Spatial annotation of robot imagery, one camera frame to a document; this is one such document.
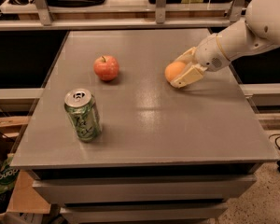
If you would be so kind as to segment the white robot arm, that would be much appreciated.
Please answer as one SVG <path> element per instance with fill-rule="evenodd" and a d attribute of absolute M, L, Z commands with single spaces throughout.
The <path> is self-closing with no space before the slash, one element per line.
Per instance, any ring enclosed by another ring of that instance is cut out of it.
<path fill-rule="evenodd" d="M 211 34 L 198 46 L 185 51 L 177 60 L 184 68 L 168 79 L 182 88 L 216 72 L 232 61 L 280 48 L 280 0 L 252 0 L 245 17 L 217 34 Z"/>

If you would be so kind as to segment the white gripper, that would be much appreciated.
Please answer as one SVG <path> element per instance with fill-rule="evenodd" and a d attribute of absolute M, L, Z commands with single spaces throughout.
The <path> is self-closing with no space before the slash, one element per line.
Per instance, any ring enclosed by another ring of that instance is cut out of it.
<path fill-rule="evenodd" d="M 222 53 L 217 34 L 211 34 L 197 48 L 192 47 L 178 56 L 175 61 L 190 63 L 195 57 L 199 64 L 187 65 L 180 75 L 175 77 L 170 84 L 175 88 L 183 88 L 203 78 L 206 70 L 216 72 L 230 65 L 230 60 Z"/>

